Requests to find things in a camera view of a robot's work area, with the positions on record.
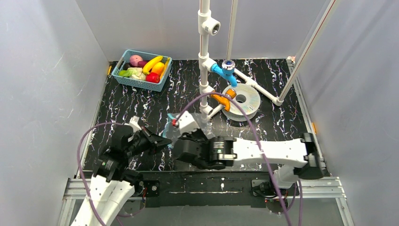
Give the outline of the clear zip top bag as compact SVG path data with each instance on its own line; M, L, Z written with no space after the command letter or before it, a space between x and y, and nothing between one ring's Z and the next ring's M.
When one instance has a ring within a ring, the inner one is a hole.
M179 114L168 113L167 116L168 121L165 125L164 131L162 132L162 136L171 139L173 142L175 142L183 133L193 133L198 129L201 129L208 139L215 136L210 122L205 120L205 116L202 113L188 113L188 111L185 111L182 117L178 120L177 128L173 126L172 120L176 119Z

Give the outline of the red toy apple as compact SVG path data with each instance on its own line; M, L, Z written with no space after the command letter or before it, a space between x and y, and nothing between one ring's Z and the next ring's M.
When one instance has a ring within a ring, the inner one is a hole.
M151 82L151 83L159 83L160 82L160 76L157 73L149 73L148 75L146 75L146 79L147 82Z

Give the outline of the orange toy mango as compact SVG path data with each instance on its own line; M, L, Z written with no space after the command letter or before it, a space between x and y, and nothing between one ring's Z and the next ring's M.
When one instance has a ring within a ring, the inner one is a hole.
M151 69L151 73L155 73L160 76L164 70L165 65L162 62L157 62Z

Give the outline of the yellow toy banana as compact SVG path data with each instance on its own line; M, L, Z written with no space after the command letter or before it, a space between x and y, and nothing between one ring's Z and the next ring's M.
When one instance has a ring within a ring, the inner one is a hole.
M152 60L150 60L145 67L143 68L143 73L145 75L148 75L151 72L152 67L157 63L157 62L162 62L163 56L156 56Z

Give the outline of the light blue plastic basket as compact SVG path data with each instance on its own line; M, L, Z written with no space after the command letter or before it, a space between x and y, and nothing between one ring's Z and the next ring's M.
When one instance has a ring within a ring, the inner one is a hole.
M141 81L141 80L135 80L135 79L131 79L131 78L125 78L125 77L118 76L118 74L121 70L127 70L128 68L132 67L129 63L129 58L132 55L139 55L143 58L144 61L148 61L148 62L150 60L152 60L153 58L159 56L156 54L134 51L134 50L128 49L122 55L121 59L119 60L119 62L115 66L115 68L113 69L111 75L117 80L117 82L119 84L129 85L129 86L136 87L136 88L142 88L142 89L160 92L163 89L164 84L168 78L170 71L171 71L172 58L170 59L166 73L163 76L163 78L160 79L160 82L159 83L151 83L151 82L147 82L146 80ZM163 56L163 60L162 60L163 64L165 64L167 58L168 58L167 56Z

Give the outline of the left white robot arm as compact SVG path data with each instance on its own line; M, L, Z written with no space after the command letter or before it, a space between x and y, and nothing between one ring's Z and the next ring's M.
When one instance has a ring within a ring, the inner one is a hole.
M82 181L85 199L71 225L109 226L136 189L145 191L143 174L128 168L130 159L148 151L155 154L172 141L144 126L118 124L108 145L97 158L90 182Z

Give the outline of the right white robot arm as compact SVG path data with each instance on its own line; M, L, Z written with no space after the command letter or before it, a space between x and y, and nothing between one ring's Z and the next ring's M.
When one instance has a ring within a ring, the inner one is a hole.
M304 133L287 141L250 141L242 138L217 136L208 139L201 130L179 137L173 144L176 160L200 170L223 170L235 164L255 164L268 159L279 164L273 171L280 189L288 189L300 179L323 177L323 170L314 135Z

